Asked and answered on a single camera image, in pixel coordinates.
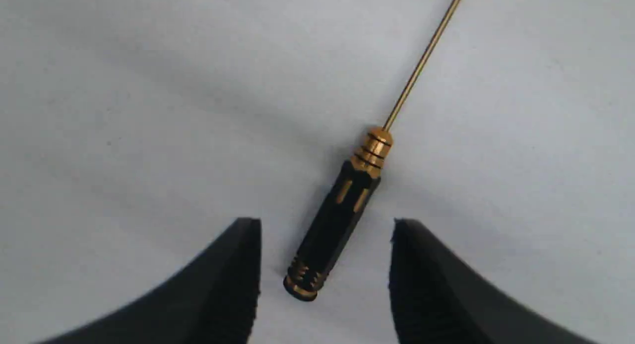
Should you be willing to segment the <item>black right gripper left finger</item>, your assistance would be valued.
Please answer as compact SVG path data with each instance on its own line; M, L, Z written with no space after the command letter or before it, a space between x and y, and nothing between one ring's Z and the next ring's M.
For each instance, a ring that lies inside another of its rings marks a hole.
M48 344L247 344L260 296L262 226L241 217L147 294Z

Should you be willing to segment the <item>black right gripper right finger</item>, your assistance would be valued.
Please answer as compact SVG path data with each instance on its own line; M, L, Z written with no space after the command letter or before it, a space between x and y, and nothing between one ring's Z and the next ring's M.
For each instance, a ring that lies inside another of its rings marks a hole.
M400 344L589 344L515 301L415 219L396 219L388 292Z

